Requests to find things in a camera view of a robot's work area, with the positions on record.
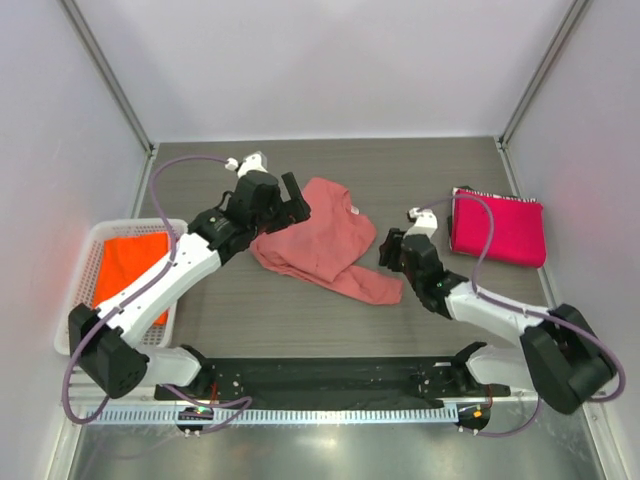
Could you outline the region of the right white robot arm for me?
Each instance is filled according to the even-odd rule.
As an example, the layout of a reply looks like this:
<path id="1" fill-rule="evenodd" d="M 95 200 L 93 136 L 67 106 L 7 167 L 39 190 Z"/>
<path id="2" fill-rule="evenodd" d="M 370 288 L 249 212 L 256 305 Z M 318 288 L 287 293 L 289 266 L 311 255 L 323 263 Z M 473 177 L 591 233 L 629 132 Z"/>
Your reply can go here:
<path id="1" fill-rule="evenodd" d="M 574 413 L 611 380 L 625 385 L 620 362 L 575 307 L 544 307 L 495 295 L 446 269 L 425 234 L 389 230 L 379 263 L 401 272 L 430 312 L 466 322 L 512 344 L 510 350 L 475 348 L 450 372 L 453 388 L 473 395 L 485 384 L 533 390 L 552 409 Z"/>

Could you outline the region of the salmon pink t shirt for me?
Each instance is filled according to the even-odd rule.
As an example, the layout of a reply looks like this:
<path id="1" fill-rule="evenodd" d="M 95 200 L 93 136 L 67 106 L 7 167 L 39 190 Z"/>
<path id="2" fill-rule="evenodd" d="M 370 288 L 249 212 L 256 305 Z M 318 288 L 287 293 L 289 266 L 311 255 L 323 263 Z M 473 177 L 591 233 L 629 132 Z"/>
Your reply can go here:
<path id="1" fill-rule="evenodd" d="M 377 230 L 353 205 L 350 191 L 314 177 L 304 187 L 303 197 L 311 208 L 310 218 L 256 238 L 250 251 L 258 263 L 369 305 L 400 303 L 400 280 L 356 264 L 373 245 Z"/>

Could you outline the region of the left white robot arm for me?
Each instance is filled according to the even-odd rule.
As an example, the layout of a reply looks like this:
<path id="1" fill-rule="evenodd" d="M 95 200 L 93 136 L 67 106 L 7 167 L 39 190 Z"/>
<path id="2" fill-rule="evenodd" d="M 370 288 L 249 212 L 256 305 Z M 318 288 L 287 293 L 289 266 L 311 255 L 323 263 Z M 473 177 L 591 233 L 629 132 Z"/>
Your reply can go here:
<path id="1" fill-rule="evenodd" d="M 141 345 L 156 319 L 199 281 L 270 234 L 309 219 L 293 173 L 280 178 L 250 170 L 240 175 L 223 202 L 198 214 L 169 252 L 131 285 L 95 308 L 76 306 L 69 314 L 72 361 L 110 399 L 137 387 L 180 389 L 200 399 L 210 391 L 213 364 L 189 346 Z"/>

